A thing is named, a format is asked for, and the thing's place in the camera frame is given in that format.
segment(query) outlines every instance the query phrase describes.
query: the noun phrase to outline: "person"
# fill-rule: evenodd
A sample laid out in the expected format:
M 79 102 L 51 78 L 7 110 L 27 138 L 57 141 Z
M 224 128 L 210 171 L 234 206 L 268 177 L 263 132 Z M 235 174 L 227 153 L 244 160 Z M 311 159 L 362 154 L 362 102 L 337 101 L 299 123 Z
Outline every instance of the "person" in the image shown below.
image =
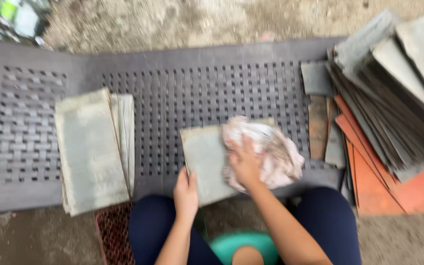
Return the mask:
M 286 265 L 360 265 L 356 221 L 349 203 L 330 188 L 302 195 L 294 214 L 260 181 L 260 159 L 252 140 L 233 143 L 229 162 L 248 190 Z M 174 200 L 148 196 L 131 211 L 129 240 L 136 265 L 219 265 L 208 244 L 192 227 L 199 207 L 196 174 L 178 175 Z

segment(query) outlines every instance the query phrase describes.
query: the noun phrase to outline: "green bucket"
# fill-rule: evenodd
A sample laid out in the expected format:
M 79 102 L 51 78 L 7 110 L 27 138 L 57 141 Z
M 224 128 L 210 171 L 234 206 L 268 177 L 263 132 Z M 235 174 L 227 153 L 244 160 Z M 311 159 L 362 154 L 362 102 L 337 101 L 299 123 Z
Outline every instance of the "green bucket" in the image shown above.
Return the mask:
M 265 232 L 228 233 L 210 243 L 210 248 L 224 265 L 232 265 L 233 254 L 244 246 L 256 248 L 263 257 L 264 265 L 275 265 L 279 259 L 274 242 Z

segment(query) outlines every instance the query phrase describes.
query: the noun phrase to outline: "hand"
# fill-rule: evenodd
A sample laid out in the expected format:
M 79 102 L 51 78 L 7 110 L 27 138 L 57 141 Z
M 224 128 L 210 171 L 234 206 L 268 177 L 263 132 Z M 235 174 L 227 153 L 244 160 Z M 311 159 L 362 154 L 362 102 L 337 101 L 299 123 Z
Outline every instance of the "hand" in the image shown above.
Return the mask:
M 242 135 L 243 145 L 240 146 L 231 140 L 233 151 L 228 156 L 230 165 L 237 175 L 238 181 L 250 189 L 253 184 L 260 184 L 260 166 L 263 154 L 256 155 L 253 149 L 253 140 Z
M 197 196 L 196 173 L 189 176 L 187 181 L 186 167 L 184 166 L 178 174 L 178 181 L 173 191 L 174 208 L 176 208 L 176 220 L 191 225 L 199 208 L 199 197 Z

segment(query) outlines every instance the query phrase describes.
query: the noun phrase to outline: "knee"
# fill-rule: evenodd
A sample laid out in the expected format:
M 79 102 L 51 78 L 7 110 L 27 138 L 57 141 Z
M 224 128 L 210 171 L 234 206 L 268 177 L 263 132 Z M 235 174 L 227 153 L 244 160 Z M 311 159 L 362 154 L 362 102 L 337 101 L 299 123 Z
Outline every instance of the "knee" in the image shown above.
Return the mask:
M 310 189 L 304 193 L 304 196 L 318 196 L 318 197 L 327 197 L 327 198 L 343 198 L 341 193 L 338 190 L 328 188 L 328 187 L 317 187 Z
M 159 195 L 150 195 L 136 202 L 131 211 L 132 222 L 141 221 L 173 221 L 176 217 L 174 201 L 171 198 Z
M 310 200 L 320 204 L 340 205 L 350 208 L 348 201 L 338 190 L 328 187 L 318 187 L 306 191 L 302 196 L 302 201 Z

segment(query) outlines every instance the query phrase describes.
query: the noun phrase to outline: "red mat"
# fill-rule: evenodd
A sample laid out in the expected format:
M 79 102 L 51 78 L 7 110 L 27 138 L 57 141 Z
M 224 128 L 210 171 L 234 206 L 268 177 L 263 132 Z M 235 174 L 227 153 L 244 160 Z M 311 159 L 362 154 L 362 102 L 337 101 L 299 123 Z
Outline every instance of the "red mat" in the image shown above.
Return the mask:
M 134 265 L 129 243 L 131 203 L 115 205 L 94 213 L 97 236 L 105 265 Z

